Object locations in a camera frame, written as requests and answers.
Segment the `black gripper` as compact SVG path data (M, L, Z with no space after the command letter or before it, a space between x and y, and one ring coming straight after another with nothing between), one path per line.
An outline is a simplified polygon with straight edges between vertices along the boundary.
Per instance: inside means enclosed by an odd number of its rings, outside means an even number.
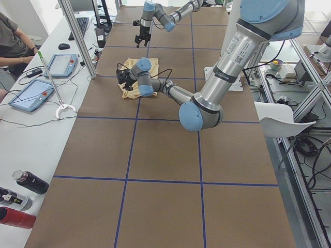
M130 77L126 77L124 79L124 86L123 86L123 89L125 90L133 90L133 84L135 83L136 81L133 80L132 78Z
M135 36L135 43L137 44L136 47L139 48L140 47L140 43L142 41L142 39L144 39L144 46L147 46L148 43L151 40L151 34L150 34L150 26L143 26L140 25L140 33L139 35Z

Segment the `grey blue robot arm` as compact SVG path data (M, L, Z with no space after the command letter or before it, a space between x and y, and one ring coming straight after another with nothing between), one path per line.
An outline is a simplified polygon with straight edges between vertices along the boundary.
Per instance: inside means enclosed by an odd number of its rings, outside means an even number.
M156 18L159 21L159 23L163 26L163 29L167 32L171 32L175 28L175 25L184 17L192 12L199 11L202 4L203 1L188 1L176 11L171 14L167 14L161 4L153 3L152 1L145 1L141 18L133 21L133 26L140 27L139 34L135 36L134 40L137 44L137 48L139 48L142 41L144 41L144 46L147 46L148 42L150 42L150 29L153 18Z
M140 58L130 69L117 70L118 82L126 90L138 85L141 96L162 92L180 105L179 120L188 131L213 128L222 121L221 99L264 42L293 39L302 34L304 1L242 1L236 33L213 66L201 91L191 93L168 79L150 74L151 61Z

